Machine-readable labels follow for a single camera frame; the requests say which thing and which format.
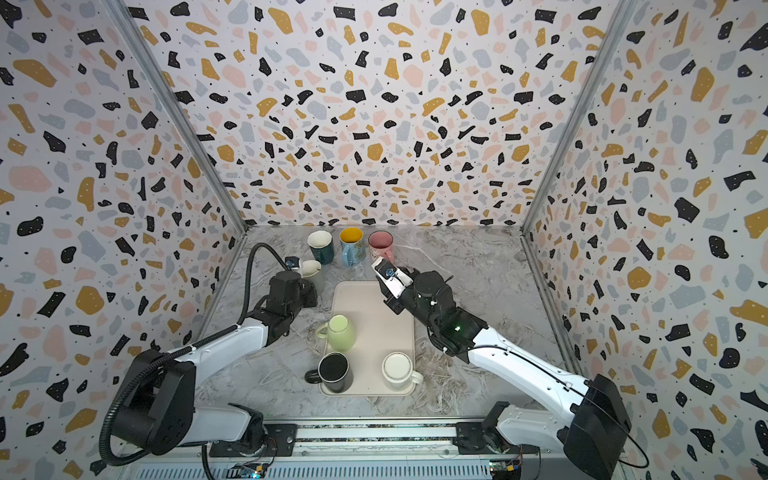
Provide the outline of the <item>grey mug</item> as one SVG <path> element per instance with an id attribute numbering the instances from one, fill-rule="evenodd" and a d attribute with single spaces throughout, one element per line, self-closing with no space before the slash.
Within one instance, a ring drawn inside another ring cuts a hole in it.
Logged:
<path id="1" fill-rule="evenodd" d="M 300 274 L 303 279 L 310 281 L 317 293 L 322 294 L 324 290 L 324 273 L 322 264 L 317 260 L 302 260 L 300 265 Z"/>

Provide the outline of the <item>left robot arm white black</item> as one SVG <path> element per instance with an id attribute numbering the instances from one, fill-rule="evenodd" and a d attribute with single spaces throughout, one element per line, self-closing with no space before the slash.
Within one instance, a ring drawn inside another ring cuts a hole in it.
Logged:
<path id="1" fill-rule="evenodd" d="M 236 360 L 289 333 L 304 308 L 318 304 L 315 285 L 295 271 L 280 271 L 269 292 L 243 319 L 170 352 L 153 349 L 132 361 L 105 415 L 99 454 L 122 466 L 177 447 L 225 442 L 242 454 L 261 450 L 267 431 L 262 413 L 239 404 L 198 407 L 195 392 Z"/>

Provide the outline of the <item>white mug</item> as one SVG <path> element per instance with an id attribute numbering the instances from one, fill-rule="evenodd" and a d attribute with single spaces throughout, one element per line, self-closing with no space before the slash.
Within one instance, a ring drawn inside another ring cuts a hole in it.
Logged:
<path id="1" fill-rule="evenodd" d="M 406 390 L 424 381 L 421 373 L 417 372 L 411 358 L 403 352 L 392 352 L 387 355 L 381 365 L 386 383 L 393 391 Z"/>

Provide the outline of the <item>dark green mug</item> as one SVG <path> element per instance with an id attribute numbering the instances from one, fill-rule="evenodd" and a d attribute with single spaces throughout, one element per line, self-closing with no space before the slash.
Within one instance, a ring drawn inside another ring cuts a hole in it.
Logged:
<path id="1" fill-rule="evenodd" d="M 333 235 L 329 231 L 317 230 L 307 238 L 307 244 L 314 259 L 321 265 L 329 265 L 334 260 Z"/>

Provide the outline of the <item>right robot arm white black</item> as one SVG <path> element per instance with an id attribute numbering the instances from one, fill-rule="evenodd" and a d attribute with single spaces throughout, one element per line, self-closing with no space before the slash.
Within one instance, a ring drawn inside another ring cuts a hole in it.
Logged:
<path id="1" fill-rule="evenodd" d="M 487 443 L 495 448 L 528 444 L 559 449 L 589 477 L 612 478 L 631 438 L 631 422 L 610 378 L 584 378 L 515 345 L 458 306 L 448 281 L 436 271 L 400 269 L 383 260 L 374 272 L 385 304 L 396 314 L 412 314 L 435 348 L 502 378 L 552 416 L 525 421 L 521 409 L 499 402 L 484 420 Z"/>

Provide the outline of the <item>pink patterned mug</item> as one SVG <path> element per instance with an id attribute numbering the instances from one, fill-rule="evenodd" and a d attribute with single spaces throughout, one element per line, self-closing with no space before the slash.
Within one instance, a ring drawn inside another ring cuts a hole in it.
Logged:
<path id="1" fill-rule="evenodd" d="M 394 258 L 394 237 L 387 231 L 379 230 L 371 233 L 368 237 L 368 246 L 371 258 L 385 258 L 390 263 L 395 263 Z"/>

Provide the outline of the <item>light blue butterfly mug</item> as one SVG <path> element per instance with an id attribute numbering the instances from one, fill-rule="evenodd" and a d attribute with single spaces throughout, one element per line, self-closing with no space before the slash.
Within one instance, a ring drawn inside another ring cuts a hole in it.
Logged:
<path id="1" fill-rule="evenodd" d="M 344 266 L 353 267 L 364 261 L 364 233 L 360 228 L 345 228 L 340 233 L 340 241 L 342 244 L 341 259 Z"/>

